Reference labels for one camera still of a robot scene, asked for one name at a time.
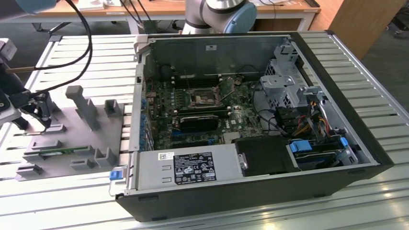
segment power supply label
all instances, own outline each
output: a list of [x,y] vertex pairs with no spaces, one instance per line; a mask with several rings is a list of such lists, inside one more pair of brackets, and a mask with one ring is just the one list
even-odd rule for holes
[[174,155],[173,168],[177,185],[215,180],[211,152]]

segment wooden cabinet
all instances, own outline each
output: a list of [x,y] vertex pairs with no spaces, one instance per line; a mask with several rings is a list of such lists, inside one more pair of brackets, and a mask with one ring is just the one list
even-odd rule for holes
[[315,0],[320,12],[308,30],[332,30],[356,58],[362,58],[404,0]]

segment green circuit board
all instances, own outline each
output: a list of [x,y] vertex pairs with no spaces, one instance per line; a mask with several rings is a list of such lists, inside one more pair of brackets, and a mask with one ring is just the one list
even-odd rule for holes
[[[225,144],[229,141],[223,139],[226,134],[237,137],[262,135],[259,120],[250,102],[254,82],[241,81],[242,77],[229,76],[221,78],[214,87],[189,89],[178,89],[170,82],[146,83],[154,150],[181,148],[186,143],[197,143],[199,146]],[[218,119],[217,129],[181,134],[174,128],[174,120],[186,115],[181,115],[179,111],[191,109],[199,111],[203,108],[210,111],[209,115],[227,114]]]

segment floor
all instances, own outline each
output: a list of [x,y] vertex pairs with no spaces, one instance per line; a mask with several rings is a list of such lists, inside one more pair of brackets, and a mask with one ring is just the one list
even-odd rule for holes
[[[43,29],[50,29],[54,23],[42,24]],[[169,27],[169,21],[158,24],[161,30],[175,32]],[[90,23],[94,35],[127,34],[126,22]],[[85,35],[85,30],[79,23],[71,23],[62,28],[57,35]],[[362,63],[376,77],[384,88],[395,97],[406,110],[409,110],[409,39],[392,37],[394,28],[384,30],[375,44],[370,48]],[[35,32],[27,23],[0,24],[0,36],[7,37],[18,48],[17,54],[10,62],[11,67],[33,66],[39,58],[46,46],[47,33]],[[21,80],[26,81],[29,73],[19,74]]]

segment motherboard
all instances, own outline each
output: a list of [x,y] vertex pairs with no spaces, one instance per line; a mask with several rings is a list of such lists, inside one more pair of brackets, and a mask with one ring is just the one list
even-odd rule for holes
[[229,144],[262,135],[251,106],[254,81],[242,76],[146,80],[154,150]]

